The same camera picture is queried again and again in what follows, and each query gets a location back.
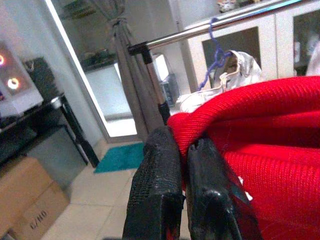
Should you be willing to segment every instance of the metal rod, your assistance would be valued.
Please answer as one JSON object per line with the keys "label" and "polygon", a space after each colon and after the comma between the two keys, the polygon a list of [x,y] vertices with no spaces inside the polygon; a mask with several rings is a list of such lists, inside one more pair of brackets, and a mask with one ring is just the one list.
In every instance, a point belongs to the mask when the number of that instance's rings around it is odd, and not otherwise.
{"label": "metal rod", "polygon": [[[253,10],[249,10],[247,12],[239,13],[239,14],[233,15],[233,16],[223,16],[222,15],[222,16],[217,17],[218,21],[216,21],[212,24],[212,29],[213,30],[222,29],[222,28],[225,28],[225,27],[230,26],[232,24],[242,22],[244,20],[248,20],[253,17],[258,17],[258,16],[261,16],[264,14],[270,14],[270,13],[273,13],[273,12],[276,12],[279,10],[283,10],[287,7],[291,7],[296,4],[299,4],[302,2],[307,2],[307,1],[308,0],[283,0],[283,1],[276,2],[276,3],[271,3],[268,5],[253,9]],[[177,32],[177,33],[170,34],[170,35],[167,35],[164,37],[160,37],[155,40],[147,41],[147,42],[145,42],[145,46],[147,46],[148,49],[151,50],[151,49],[162,47],[164,45],[172,44],[172,43],[175,43],[175,42],[178,42],[181,40],[186,40],[186,39],[207,33],[209,27],[210,27],[210,21],[208,21],[202,25],[181,31],[181,32]],[[137,54],[138,48],[141,48],[141,46],[139,44],[129,47],[130,54],[131,55]]]}

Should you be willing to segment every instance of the gray curtain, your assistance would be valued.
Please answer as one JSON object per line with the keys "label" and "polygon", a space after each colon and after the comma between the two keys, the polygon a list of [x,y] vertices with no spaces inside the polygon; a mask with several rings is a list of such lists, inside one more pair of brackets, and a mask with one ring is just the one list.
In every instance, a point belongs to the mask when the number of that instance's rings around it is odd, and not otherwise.
{"label": "gray curtain", "polygon": [[124,16],[125,0],[88,1],[108,19],[124,93],[135,121],[137,134],[145,142],[148,134],[164,123],[158,111],[153,84],[141,55],[130,56],[128,52],[128,47],[136,42]]}

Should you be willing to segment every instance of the cardboard box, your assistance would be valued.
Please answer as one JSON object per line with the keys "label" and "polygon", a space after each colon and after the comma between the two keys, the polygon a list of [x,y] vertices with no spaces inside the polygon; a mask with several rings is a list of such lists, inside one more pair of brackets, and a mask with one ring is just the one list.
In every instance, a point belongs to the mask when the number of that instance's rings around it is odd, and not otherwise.
{"label": "cardboard box", "polygon": [[0,237],[52,182],[37,159],[32,157],[19,158],[0,169]]}
{"label": "cardboard box", "polygon": [[40,240],[68,206],[69,200],[56,182],[26,210],[10,229],[16,240]]}

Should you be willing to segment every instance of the tile floor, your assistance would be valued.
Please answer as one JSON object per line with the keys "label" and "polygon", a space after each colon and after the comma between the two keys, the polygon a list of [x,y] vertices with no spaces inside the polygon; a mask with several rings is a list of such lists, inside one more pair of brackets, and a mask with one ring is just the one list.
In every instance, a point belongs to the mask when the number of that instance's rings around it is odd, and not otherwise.
{"label": "tile floor", "polygon": [[[110,146],[100,145],[104,146],[104,150],[97,152],[101,158]],[[135,172],[135,169],[130,169],[94,174],[94,169],[88,165],[66,191],[70,205],[41,240],[120,239]],[[185,209],[182,211],[180,235],[182,239],[190,239]]]}

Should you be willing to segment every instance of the glass door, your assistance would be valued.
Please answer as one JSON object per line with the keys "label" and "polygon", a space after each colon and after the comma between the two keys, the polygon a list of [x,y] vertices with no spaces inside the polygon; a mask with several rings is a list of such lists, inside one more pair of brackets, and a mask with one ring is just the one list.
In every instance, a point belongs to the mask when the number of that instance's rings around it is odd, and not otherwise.
{"label": "glass door", "polygon": [[303,4],[276,14],[280,78],[305,76],[320,41],[320,2]]}
{"label": "glass door", "polygon": [[[277,78],[276,30],[274,16],[265,16],[213,32],[224,51],[235,50],[253,56],[266,80]],[[208,33],[190,38],[188,45],[198,85],[214,61],[215,47]],[[214,84],[207,82],[205,89]]]}
{"label": "glass door", "polygon": [[85,0],[47,0],[73,61],[107,131],[108,142],[138,140],[121,82],[108,20]]}

